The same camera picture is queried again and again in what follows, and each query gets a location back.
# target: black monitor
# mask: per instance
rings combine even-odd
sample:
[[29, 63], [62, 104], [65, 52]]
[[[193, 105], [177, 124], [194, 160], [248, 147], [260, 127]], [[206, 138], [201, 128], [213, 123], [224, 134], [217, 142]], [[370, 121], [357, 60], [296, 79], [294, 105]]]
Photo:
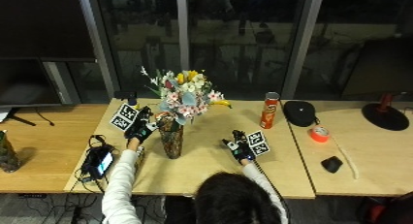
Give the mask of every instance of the black monitor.
[[382, 94], [380, 104], [362, 108], [364, 117], [389, 130], [404, 130], [409, 120], [390, 107], [393, 96], [413, 92], [413, 39], [368, 41], [360, 51], [342, 95]]
[[0, 59], [94, 62], [80, 0], [0, 0]]
[[39, 59], [0, 60], [0, 108], [60, 104], [57, 90]]

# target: dark hair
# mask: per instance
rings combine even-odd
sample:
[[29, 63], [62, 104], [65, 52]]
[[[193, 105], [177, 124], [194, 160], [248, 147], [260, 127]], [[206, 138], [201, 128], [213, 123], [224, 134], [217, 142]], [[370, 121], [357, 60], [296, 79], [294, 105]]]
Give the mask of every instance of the dark hair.
[[204, 181], [194, 196], [194, 211], [197, 224], [281, 223], [269, 193], [238, 174], [217, 173]]

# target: black glove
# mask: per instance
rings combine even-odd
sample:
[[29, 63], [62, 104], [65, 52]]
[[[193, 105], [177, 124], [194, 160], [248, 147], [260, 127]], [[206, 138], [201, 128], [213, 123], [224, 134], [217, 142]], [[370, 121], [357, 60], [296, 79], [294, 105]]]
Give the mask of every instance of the black glove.
[[153, 113], [148, 106], [140, 109], [138, 116], [132, 126], [125, 131], [125, 139], [130, 140], [132, 138], [137, 138], [141, 143], [145, 141], [152, 132], [157, 129], [156, 122], [148, 123], [152, 115]]
[[130, 140], [132, 138], [137, 138], [142, 143], [156, 129], [157, 129], [156, 122], [145, 123], [145, 121], [141, 121], [140, 125], [133, 124], [129, 127], [129, 129], [125, 132], [125, 138], [128, 140]]
[[256, 155], [252, 151], [248, 142], [245, 133], [237, 130], [232, 131], [234, 143], [229, 140], [222, 140], [224, 144], [229, 147], [233, 158], [238, 163], [241, 163], [242, 159], [254, 160]]

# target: office chair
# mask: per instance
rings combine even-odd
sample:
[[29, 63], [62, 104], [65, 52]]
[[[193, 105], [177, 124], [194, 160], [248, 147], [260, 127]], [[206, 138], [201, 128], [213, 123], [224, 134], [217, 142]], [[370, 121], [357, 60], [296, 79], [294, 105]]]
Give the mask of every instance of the office chair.
[[392, 199], [386, 204], [376, 204], [369, 215], [373, 224], [412, 224], [413, 192]]

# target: pringles can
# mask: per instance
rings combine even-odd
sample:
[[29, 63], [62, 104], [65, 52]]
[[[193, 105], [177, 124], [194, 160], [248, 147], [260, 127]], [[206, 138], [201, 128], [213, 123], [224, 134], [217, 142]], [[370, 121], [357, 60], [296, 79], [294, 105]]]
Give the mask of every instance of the pringles can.
[[261, 121], [260, 121], [260, 126], [264, 129], [269, 129], [272, 127], [278, 99], [280, 99], [280, 95], [276, 92], [266, 93], [266, 100], [264, 102]]

